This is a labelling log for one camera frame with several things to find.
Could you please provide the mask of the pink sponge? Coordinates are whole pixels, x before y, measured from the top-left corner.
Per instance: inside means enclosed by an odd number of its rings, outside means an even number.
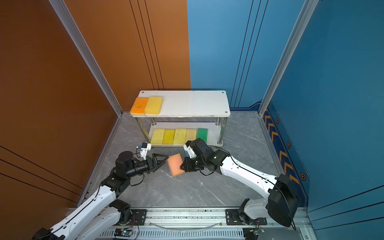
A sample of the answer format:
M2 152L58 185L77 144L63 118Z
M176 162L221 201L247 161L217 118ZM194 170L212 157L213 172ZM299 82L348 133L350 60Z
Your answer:
M176 177L185 173L185 171L181 169L181 165L183 164L183 159L180 154L170 156L167 159L167 163L170 168L172 177Z

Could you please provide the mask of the bright yellow foam sponge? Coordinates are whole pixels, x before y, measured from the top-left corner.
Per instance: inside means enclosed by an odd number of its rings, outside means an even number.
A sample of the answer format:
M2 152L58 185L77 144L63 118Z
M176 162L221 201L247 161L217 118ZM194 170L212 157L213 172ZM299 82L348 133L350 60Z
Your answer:
M165 129L163 136L163 145L173 145L175 137L175 129Z

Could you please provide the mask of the yellow porous sponge large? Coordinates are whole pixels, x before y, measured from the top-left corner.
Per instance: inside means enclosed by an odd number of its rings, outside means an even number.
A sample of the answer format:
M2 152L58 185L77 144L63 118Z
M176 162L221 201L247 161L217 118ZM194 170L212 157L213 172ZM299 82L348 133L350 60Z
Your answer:
M165 129L154 129L151 138L152 145L162 145L164 139Z

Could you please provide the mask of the pale yellow sponge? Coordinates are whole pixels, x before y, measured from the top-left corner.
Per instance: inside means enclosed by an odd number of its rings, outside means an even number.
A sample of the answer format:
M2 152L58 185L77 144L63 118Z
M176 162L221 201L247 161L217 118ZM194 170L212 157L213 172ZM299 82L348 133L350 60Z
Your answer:
M194 141L197 138L197 129L187 129L185 142Z

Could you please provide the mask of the green scrub sponge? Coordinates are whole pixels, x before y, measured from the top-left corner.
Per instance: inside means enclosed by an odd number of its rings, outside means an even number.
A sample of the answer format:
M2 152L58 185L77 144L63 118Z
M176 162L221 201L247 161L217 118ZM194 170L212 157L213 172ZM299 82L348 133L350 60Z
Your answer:
M207 143L207 140L208 140L208 129L198 128L198 130L197 130L197 139L201 139L205 143Z

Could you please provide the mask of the orange sponge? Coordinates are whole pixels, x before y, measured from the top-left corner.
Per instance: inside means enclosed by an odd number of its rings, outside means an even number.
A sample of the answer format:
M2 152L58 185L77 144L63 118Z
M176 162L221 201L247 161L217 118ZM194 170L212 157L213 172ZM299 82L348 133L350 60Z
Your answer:
M135 102L130 110L131 115L139 115L143 116L145 115L145 108L147 106L149 98L141 98L137 97L135 99Z

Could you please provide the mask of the white two-tier shelf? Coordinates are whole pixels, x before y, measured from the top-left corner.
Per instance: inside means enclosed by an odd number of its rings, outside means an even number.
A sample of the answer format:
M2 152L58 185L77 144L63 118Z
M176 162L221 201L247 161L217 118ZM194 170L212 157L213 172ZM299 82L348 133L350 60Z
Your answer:
M220 91L141 91L139 98L161 97L158 115L136 115L146 141L151 141L157 128L207 129L207 144L221 147L231 115L227 93Z

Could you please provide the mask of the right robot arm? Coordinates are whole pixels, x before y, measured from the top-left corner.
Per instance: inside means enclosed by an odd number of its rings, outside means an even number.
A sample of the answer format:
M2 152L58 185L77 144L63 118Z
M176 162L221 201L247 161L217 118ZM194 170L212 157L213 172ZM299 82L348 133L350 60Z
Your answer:
M255 225L258 218L271 217L284 226L296 228L294 217L300 205L294 182L284 174L269 175L238 161L228 151L216 151L202 139L187 141L187 153L181 170L202 172L208 169L211 174L218 173L233 178L256 191L259 200L245 199L238 208L237 216L242 224Z

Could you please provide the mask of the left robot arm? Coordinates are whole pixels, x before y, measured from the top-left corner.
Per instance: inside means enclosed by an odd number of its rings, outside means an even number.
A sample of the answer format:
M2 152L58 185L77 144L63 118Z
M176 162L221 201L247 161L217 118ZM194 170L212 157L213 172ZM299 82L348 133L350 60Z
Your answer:
M94 240L118 222L132 221L131 206L118 200L119 195L131 185L131 178L154 173L168 158L168 155L152 154L140 161L130 151L120 153L110 175L83 204L50 229L38 230L33 239Z

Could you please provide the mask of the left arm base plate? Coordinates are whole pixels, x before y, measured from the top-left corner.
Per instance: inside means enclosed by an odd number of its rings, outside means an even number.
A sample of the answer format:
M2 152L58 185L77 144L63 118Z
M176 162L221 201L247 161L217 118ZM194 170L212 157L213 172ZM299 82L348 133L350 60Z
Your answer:
M129 211L124 211L121 213L120 221L118 225L120 226L143 226L145 224L147 217L146 209L131 209Z

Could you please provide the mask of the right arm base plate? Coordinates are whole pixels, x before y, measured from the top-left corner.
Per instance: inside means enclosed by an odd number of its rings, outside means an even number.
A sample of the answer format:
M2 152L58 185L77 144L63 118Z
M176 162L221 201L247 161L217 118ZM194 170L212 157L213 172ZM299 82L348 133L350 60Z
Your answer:
M248 225L248 226L266 226L267 219L266 218L257 218L255 220L242 220L238 213L237 209L226 209L226 225L227 226L238 226L238 225Z

